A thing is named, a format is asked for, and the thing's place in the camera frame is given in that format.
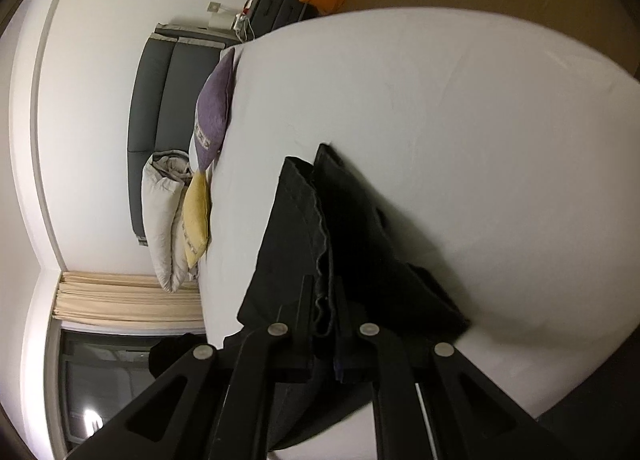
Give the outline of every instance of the drawer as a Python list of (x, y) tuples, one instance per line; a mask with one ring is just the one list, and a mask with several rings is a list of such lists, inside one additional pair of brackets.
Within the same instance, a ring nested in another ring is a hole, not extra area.
[(280, 5), (280, 11), (273, 23), (273, 30), (297, 23), (300, 20), (300, 15), (304, 7), (305, 4), (301, 3), (300, 0), (283, 0), (282, 5)]
[(284, 0), (254, 0), (248, 17), (255, 37), (265, 35), (273, 29), (276, 16)]

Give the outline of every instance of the silver screw head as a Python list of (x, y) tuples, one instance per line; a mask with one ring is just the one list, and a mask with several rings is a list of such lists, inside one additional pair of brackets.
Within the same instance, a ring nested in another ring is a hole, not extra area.
[(269, 326), (267, 332), (269, 335), (273, 335), (274, 337), (279, 337), (280, 335), (284, 335), (289, 331), (289, 327), (284, 323), (274, 323)]
[(200, 345), (193, 348), (193, 356), (199, 361), (209, 359), (212, 355), (213, 348), (209, 345)]
[(433, 347), (433, 351), (440, 357), (450, 357), (456, 352), (456, 349), (449, 343), (438, 343)]
[(380, 333), (380, 327), (375, 323), (364, 323), (360, 325), (360, 333), (367, 337), (373, 337)]

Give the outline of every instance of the curtain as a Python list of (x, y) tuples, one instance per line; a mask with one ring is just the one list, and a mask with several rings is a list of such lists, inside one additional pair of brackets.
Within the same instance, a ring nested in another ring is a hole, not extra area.
[(204, 328), (198, 284), (169, 293), (147, 275), (64, 272), (53, 317), (126, 329)]

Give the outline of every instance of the white bed sheet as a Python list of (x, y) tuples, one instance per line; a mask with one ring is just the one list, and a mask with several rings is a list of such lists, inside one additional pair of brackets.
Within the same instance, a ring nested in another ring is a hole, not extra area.
[[(638, 324), (640, 84), (533, 24), (397, 9), (244, 47), (200, 263), (214, 345), (240, 328), (284, 157), (312, 161), (321, 142), (375, 191), (398, 254), (472, 319), (458, 349), (530, 414)], [(374, 458), (372, 437), (364, 409), (281, 456)]]

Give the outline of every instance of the window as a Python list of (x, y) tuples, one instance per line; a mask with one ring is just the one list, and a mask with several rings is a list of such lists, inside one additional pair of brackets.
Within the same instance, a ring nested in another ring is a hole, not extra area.
[(154, 382), (148, 355), (162, 338), (62, 331), (60, 410), (69, 451)]

